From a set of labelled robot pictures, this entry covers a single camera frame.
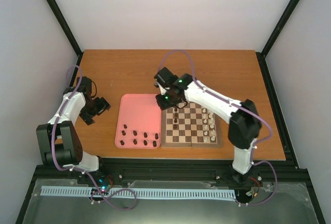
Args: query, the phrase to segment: white perforated rail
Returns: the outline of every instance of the white perforated rail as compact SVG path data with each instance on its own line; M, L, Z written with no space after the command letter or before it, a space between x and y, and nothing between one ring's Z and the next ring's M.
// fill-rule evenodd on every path
M112 188L105 196L112 194L122 188ZM223 200L233 201L235 199L234 190L224 189L135 189L131 188L138 199L155 199L155 200ZM96 189L92 187L62 187L62 186L42 186L41 196L57 197L90 197ZM114 195L114 198L129 198L133 195L128 191L121 191Z

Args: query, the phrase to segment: white wall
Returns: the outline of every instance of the white wall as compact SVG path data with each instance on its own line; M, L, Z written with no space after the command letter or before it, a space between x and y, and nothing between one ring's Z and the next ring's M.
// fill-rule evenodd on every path
M0 51L0 223L11 224L41 163L36 127L77 59L45 0L0 0Z
M267 64L300 167L331 223L331 4L301 0Z
M83 49L261 51L289 0L57 0Z

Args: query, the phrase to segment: brown tabletop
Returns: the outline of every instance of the brown tabletop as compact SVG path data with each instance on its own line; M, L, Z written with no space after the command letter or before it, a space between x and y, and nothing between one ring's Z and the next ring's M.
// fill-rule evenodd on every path
M81 61L83 74L96 83L97 96L104 97L111 105L109 111L94 117L95 123L90 126L78 118L75 129L86 152L112 158L233 158L233 145L228 140L229 126L224 121L221 121L223 138L221 148L123 149L115 146L121 97L124 94L158 94L159 89L153 86L155 82L153 77L167 52L168 50L85 50ZM254 158L285 160L255 52L246 50L188 50L188 52L194 61L196 77L202 83L233 99L252 100L259 115L273 128L273 137L259 144ZM184 73L191 74L188 59L182 53L172 54L164 66L178 76ZM268 129L263 126L259 138L266 135Z

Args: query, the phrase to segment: pink tray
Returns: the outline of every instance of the pink tray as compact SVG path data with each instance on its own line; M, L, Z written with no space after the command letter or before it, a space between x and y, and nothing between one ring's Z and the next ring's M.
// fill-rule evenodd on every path
M126 94L121 99L115 136L119 148L157 148L161 144L161 110L156 95Z

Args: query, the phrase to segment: chessboard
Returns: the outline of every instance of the chessboard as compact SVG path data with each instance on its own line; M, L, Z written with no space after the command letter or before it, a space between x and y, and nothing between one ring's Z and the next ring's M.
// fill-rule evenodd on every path
M220 117L194 102L163 110L161 146L221 147Z

